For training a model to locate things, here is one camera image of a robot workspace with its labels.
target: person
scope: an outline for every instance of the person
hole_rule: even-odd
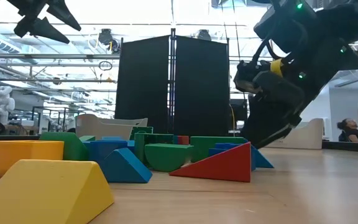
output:
[[[337,127],[342,130],[339,141],[358,142],[358,125],[353,119],[343,119],[337,123]]]

